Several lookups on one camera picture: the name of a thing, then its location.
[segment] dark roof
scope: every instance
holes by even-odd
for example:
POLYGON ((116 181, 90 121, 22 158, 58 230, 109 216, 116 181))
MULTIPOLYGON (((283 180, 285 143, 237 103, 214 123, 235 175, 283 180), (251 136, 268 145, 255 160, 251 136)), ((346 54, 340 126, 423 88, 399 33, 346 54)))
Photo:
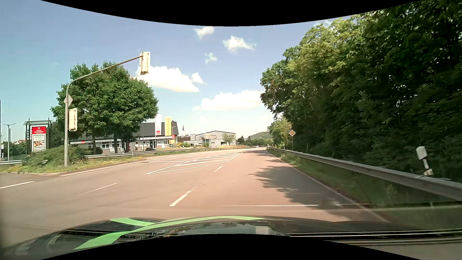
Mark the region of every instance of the dark roof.
MULTIPOLYGON (((179 135, 178 133, 178 125, 176 124, 176 121, 172 121, 172 134, 173 135, 179 135)), ((160 133, 161 135, 159 136, 165 136, 165 122, 162 122, 162 126, 160 128, 160 133)), ((156 132, 156 123, 141 123, 140 124, 140 130, 138 133, 135 134, 135 136, 155 136, 156 132)), ((83 135, 77 140, 71 140, 71 141, 86 141, 86 140, 91 140, 91 136, 83 135)), ((101 139, 114 139, 114 135, 110 135, 108 137, 97 137, 96 140, 101 140, 101 139)))

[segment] hill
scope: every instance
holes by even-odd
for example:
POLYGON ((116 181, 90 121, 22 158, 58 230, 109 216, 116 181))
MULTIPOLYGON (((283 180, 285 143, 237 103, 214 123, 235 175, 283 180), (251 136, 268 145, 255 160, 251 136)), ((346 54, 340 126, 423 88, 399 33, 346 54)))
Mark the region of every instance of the hill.
POLYGON ((258 139, 258 138, 271 138, 271 135, 269 134, 269 132, 260 132, 260 133, 256 133, 252 136, 250 136, 251 139, 258 139))

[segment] red sign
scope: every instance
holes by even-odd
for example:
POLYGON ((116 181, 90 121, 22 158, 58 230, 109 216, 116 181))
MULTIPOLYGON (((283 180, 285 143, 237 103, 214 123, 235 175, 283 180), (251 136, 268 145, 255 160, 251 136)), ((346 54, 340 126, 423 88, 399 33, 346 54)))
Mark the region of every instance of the red sign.
POLYGON ((47 133, 47 127, 46 126, 32 126, 32 134, 37 135, 37 134, 46 134, 47 133))

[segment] yellow banner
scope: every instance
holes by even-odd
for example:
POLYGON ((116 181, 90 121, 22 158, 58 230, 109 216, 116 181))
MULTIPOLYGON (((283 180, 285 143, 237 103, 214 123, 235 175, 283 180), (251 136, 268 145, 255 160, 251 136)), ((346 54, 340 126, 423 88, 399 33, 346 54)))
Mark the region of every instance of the yellow banner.
POLYGON ((165 117, 165 136, 172 135, 172 117, 165 117))

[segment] white cloud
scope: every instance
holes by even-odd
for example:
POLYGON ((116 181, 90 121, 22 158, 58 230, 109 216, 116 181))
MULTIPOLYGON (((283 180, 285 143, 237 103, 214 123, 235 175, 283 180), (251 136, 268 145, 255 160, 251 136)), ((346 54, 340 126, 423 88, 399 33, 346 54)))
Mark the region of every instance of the white cloud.
POLYGON ((194 28, 194 30, 196 31, 197 36, 199 36, 199 38, 202 39, 202 37, 204 37, 207 34, 213 34, 215 28, 213 26, 205 26, 202 27, 202 29, 194 28))
POLYGON ((236 52, 238 49, 253 50, 257 46, 256 43, 248 44, 243 38, 238 38, 231 35, 229 40, 223 40, 223 45, 228 49, 229 52, 236 52))
POLYGON ((319 23, 319 22, 315 23, 314 26, 323 25, 324 27, 329 27, 331 24, 332 24, 332 21, 324 20, 324 22, 322 23, 319 23))
POLYGON ((176 92, 198 92, 193 80, 183 75, 179 68, 149 67, 149 74, 140 75, 140 67, 136 78, 146 81, 151 87, 167 88, 176 92))
POLYGON ((199 121, 200 121, 201 123, 207 124, 207 120, 205 120, 205 118, 202 117, 202 116, 199 118, 199 121))
POLYGON ((197 83, 204 83, 204 81, 201 79, 201 77, 199 76, 199 73, 196 72, 194 74, 191 75, 191 80, 193 82, 197 82, 197 83))
POLYGON ((220 92, 214 99, 203 99, 201 109, 223 111, 256 107, 261 104, 260 94, 257 90, 244 90, 238 94, 220 92))
POLYGON ((205 56, 207 56, 208 58, 205 59, 205 64, 208 64, 209 62, 216 62, 218 61, 217 57, 215 56, 215 54, 213 53, 209 53, 209 54, 205 54, 205 56))

